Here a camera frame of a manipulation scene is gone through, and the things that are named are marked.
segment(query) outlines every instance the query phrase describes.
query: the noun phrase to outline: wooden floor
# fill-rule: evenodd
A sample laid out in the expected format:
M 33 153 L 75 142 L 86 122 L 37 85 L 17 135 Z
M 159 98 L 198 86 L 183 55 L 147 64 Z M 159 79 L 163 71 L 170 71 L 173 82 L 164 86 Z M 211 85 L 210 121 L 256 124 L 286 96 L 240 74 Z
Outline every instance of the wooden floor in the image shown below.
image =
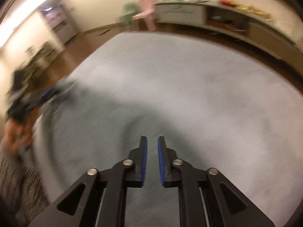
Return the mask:
M 37 86 L 37 88 L 54 85 L 64 76 L 68 76 L 97 48 L 119 34 L 121 31 L 121 28 L 113 27 L 104 34 L 102 33 L 105 32 L 105 30 L 101 29 L 85 33 L 84 35 L 75 36 L 66 44 L 66 50 L 59 55 L 55 62 L 52 63 L 48 70 L 41 76 L 42 81 L 39 84 L 40 86 Z M 144 25 L 140 25 L 140 31 L 146 31 L 146 33 L 148 33 Z M 259 60 L 266 66 L 272 68 L 278 74 L 290 81 L 301 93 L 303 93 L 303 80 L 302 77 L 297 74 L 297 72 L 295 72 L 283 61 L 275 59 L 264 51 L 249 45 L 246 42 L 209 30 L 182 25 L 157 24 L 156 31 L 187 35 L 233 48 Z

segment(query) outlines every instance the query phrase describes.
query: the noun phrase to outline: gray carpet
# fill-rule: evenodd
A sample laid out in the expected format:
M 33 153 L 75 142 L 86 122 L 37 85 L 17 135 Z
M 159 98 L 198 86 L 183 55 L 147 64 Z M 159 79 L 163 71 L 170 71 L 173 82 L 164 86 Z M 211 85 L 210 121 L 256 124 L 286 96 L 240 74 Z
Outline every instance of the gray carpet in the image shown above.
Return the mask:
M 43 107 L 36 152 L 53 201 L 88 168 L 112 167 L 148 138 L 145 187 L 128 192 L 126 226 L 178 226 L 175 189 L 163 189 L 157 137 L 201 169 L 218 168 L 277 227 L 303 197 L 303 98 L 235 50 L 164 33 L 121 33 Z

